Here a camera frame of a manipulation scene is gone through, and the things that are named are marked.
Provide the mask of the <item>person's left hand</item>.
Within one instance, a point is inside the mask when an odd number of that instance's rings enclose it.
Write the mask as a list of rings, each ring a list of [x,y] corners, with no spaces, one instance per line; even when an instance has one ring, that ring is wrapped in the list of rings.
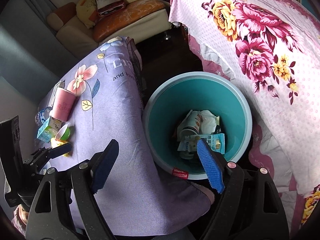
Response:
[[[14,217],[11,220],[12,225],[25,236],[29,212],[25,211],[22,205],[18,205],[14,210]]]

